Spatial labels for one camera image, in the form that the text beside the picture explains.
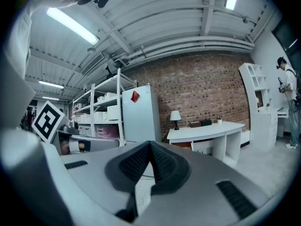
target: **table lamp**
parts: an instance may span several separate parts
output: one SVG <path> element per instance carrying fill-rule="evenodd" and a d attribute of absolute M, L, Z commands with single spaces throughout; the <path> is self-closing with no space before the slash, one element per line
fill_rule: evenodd
<path fill-rule="evenodd" d="M 179 111 L 172 111 L 170 114 L 170 120 L 175 123 L 175 130 L 178 130 L 178 121 L 181 119 Z"/>

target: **person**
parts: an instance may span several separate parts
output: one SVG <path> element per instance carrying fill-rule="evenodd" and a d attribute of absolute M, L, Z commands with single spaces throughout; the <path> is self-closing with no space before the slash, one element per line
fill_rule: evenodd
<path fill-rule="evenodd" d="M 3 46 L 4 56 L 15 71 L 25 79 L 26 67 L 30 57 L 31 16 L 40 7 L 63 8 L 77 4 L 82 0 L 30 0 L 16 18 Z"/>
<path fill-rule="evenodd" d="M 297 95 L 297 79 L 296 71 L 286 62 L 283 57 L 277 60 L 277 69 L 281 68 L 285 71 L 287 86 L 281 90 L 281 93 L 286 93 L 289 101 L 289 122 L 291 129 L 290 142 L 285 146 L 289 149 L 296 149 L 299 141 L 301 110 L 296 106 Z"/>

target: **blue pants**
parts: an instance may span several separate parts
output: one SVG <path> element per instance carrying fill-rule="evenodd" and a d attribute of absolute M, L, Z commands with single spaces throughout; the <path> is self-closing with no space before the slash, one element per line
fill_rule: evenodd
<path fill-rule="evenodd" d="M 299 133 L 301 128 L 301 108 L 297 108 L 293 100 L 290 101 L 289 120 L 291 128 L 291 146 L 296 146 L 299 141 Z"/>

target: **red brick wall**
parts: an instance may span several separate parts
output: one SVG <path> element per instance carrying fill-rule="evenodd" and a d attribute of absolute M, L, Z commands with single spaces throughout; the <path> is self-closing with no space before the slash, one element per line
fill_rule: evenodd
<path fill-rule="evenodd" d="M 174 124 L 169 120 L 179 110 L 179 127 L 192 121 L 218 115 L 225 121 L 239 122 L 250 129 L 247 95 L 238 68 L 253 63 L 247 54 L 184 55 L 152 61 L 123 73 L 139 86 L 151 85 L 158 95 L 161 135 Z"/>

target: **backpack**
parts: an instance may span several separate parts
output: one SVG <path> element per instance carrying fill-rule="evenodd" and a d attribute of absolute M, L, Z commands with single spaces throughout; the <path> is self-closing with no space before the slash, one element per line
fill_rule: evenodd
<path fill-rule="evenodd" d="M 299 72 L 297 73 L 295 70 L 294 70 L 294 72 L 290 69 L 287 69 L 286 71 L 292 72 L 294 74 L 294 76 L 296 77 L 296 80 L 297 80 L 296 100 L 298 102 L 301 102 L 301 75 Z"/>

